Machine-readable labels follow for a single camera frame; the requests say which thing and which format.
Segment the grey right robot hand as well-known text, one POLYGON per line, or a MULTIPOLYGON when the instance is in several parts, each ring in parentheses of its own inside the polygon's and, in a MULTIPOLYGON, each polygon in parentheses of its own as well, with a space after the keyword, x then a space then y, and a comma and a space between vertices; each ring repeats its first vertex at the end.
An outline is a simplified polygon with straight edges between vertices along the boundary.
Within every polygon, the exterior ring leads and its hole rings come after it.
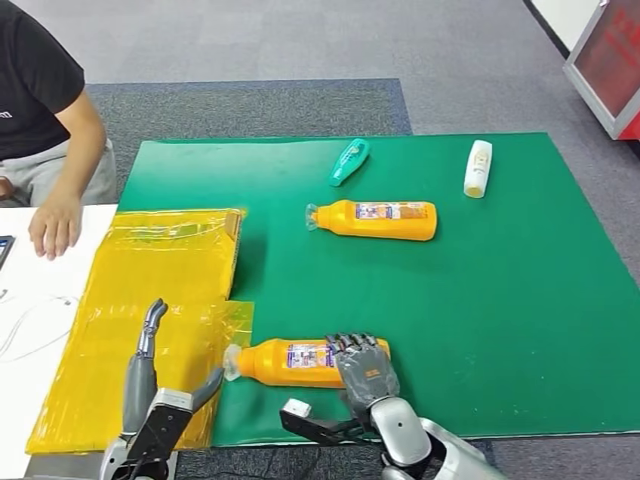
POLYGON ((379 401, 398 396, 399 381, 387 352, 368 333, 334 333, 325 337, 352 413, 362 424, 379 401))

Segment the person's left hand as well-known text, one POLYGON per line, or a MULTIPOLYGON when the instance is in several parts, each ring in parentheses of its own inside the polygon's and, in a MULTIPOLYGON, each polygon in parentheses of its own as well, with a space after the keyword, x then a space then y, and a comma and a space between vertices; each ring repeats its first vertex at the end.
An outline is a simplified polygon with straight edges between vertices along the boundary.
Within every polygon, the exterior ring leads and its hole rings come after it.
POLYGON ((78 197, 52 193, 36 209, 28 231, 37 256, 54 260, 77 243, 82 216, 78 197))

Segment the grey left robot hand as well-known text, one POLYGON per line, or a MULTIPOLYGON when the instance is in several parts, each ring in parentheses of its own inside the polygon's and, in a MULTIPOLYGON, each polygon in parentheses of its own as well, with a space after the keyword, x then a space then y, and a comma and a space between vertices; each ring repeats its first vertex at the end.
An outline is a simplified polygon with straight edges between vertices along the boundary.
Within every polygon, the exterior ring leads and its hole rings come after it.
MULTIPOLYGON (((146 313, 135 352, 130 358, 125 379, 122 428, 120 437, 128 440, 144 424, 147 412, 158 390, 155 368, 155 338, 168 305, 162 298, 153 302, 146 313)), ((192 416, 214 397, 222 384, 223 368, 217 367, 200 388, 192 393, 190 413, 183 422, 180 438, 192 416)))

